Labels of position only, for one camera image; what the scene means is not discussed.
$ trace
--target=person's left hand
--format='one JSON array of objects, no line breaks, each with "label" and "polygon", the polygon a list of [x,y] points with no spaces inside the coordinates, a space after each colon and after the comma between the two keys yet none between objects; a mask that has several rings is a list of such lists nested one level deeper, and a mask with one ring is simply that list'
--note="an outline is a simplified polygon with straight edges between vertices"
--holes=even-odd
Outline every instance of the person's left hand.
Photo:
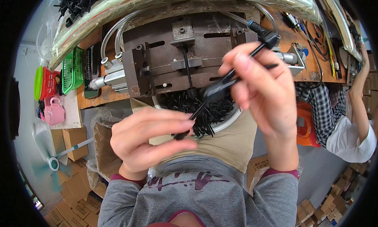
[{"label": "person's left hand", "polygon": [[123,160],[120,175],[130,180],[143,179],[148,168],[164,159],[183,150],[195,150],[197,143],[190,139],[174,139],[158,146],[149,144],[152,137],[191,130],[194,121],[189,120],[190,116],[179,111],[144,108],[113,125],[110,145]]}]

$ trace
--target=person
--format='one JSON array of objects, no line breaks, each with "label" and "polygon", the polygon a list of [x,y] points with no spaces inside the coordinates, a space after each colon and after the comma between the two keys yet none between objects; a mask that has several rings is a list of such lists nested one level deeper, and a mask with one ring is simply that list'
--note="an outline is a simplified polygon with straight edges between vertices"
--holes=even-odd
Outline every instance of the person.
[{"label": "person", "polygon": [[[296,83],[298,95],[309,102],[317,141],[331,153],[351,163],[365,163],[373,155],[377,138],[375,131],[378,125],[378,111],[373,113],[373,121],[367,117],[362,101],[364,84],[369,74],[369,58],[362,42],[359,42],[364,65],[349,89],[349,99],[352,105],[352,122],[345,116],[345,98],[341,87],[328,92],[328,87],[322,83],[318,88],[310,89],[313,84]],[[337,98],[337,104],[332,108],[331,99]]]},{"label": "person", "polygon": [[[231,93],[243,113],[219,132],[222,137],[205,136],[204,144],[187,137],[152,145],[149,139],[182,133],[194,124],[190,114],[152,107],[113,125],[110,144],[123,163],[107,187],[99,226],[295,226],[299,156],[293,77],[271,50],[249,58],[258,45],[239,45],[223,58],[220,75],[235,68],[242,79]],[[271,64],[278,66],[263,67]],[[249,118],[264,135],[270,164],[253,197],[242,185],[252,155],[244,140],[255,135],[233,127]],[[146,182],[154,166],[155,177]]]}]

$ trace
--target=white sleeve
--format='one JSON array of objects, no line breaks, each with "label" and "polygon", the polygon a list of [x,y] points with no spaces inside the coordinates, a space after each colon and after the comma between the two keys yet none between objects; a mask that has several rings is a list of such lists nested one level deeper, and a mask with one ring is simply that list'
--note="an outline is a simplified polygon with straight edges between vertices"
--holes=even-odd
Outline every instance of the white sleeve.
[{"label": "white sleeve", "polygon": [[360,142],[360,139],[357,139],[357,147],[359,149],[361,161],[359,163],[367,162],[373,155],[375,148],[377,146],[377,138],[375,136],[373,127],[369,125],[369,132],[366,139]]}]

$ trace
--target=maroon sleeve cuff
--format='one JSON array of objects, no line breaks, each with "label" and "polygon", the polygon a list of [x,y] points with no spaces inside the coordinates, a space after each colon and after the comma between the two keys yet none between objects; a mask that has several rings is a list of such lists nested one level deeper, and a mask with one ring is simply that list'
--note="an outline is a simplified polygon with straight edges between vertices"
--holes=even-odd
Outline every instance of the maroon sleeve cuff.
[{"label": "maroon sleeve cuff", "polygon": [[262,175],[261,178],[264,178],[268,175],[271,175],[271,174],[279,174],[279,173],[288,173],[288,174],[292,174],[294,175],[295,178],[298,179],[298,171],[297,170],[292,170],[292,171],[278,171],[278,170],[275,170],[275,169],[272,169],[272,168],[269,168],[267,171],[265,171],[265,173]]},{"label": "maroon sleeve cuff", "polygon": [[140,180],[140,181],[135,181],[135,180],[129,180],[129,179],[126,179],[125,177],[121,176],[120,174],[113,174],[111,176],[111,181],[114,180],[114,179],[122,179],[122,180],[126,180],[126,181],[131,181],[131,182],[134,182],[136,184],[138,184],[140,187],[143,187],[144,184],[146,183],[145,182],[145,179],[144,180]]}]

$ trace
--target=plaid shirt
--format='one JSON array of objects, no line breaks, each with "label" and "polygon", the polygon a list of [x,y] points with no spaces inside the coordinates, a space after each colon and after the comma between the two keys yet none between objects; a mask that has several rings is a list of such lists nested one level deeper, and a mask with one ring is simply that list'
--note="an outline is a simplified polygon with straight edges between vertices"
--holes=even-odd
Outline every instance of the plaid shirt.
[{"label": "plaid shirt", "polygon": [[[298,95],[311,105],[312,120],[314,123],[316,138],[320,145],[326,147],[327,139],[333,133],[337,121],[342,115],[345,115],[344,91],[339,86],[338,91],[333,91],[330,95],[327,86],[322,83],[318,88],[300,88],[311,87],[317,83],[296,82],[295,89]],[[337,97],[338,102],[334,108],[331,106],[332,97]]]}]

